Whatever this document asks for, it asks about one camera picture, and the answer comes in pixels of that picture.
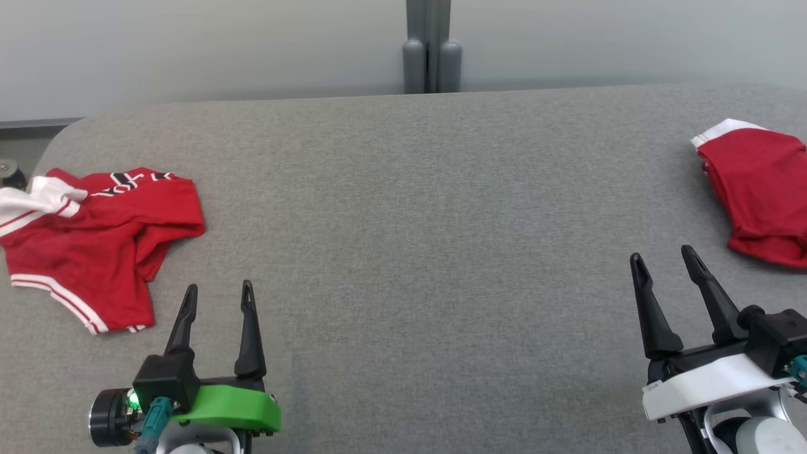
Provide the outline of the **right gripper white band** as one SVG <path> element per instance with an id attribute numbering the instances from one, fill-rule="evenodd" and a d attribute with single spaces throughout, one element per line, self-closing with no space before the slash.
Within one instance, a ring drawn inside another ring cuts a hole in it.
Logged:
<path id="1" fill-rule="evenodd" d="M 642 408 L 649 421 L 666 419 L 759 390 L 796 384 L 789 373 L 769 373 L 750 359 L 744 348 L 748 332 L 738 324 L 739 310 L 691 245 L 682 258 L 700 290 L 712 322 L 715 344 L 684 349 L 658 304 L 653 279 L 640 253 L 632 253 L 633 279 L 642 345 L 649 360 Z"/>

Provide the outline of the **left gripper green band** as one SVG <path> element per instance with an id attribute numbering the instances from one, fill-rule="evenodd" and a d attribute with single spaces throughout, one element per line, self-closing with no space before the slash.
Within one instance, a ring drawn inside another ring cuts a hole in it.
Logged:
<path id="1" fill-rule="evenodd" d="M 190 284 L 173 324 L 165 356 L 191 352 L 190 334 L 196 318 L 198 285 Z M 251 281 L 244 281 L 240 299 L 243 325 L 240 350 L 234 365 L 237 377 L 202 380 L 193 406 L 175 413 L 171 421 L 205 426 L 224 426 L 252 434 L 279 432 L 282 412 L 274 396 L 265 389 L 266 363 L 257 305 Z"/>

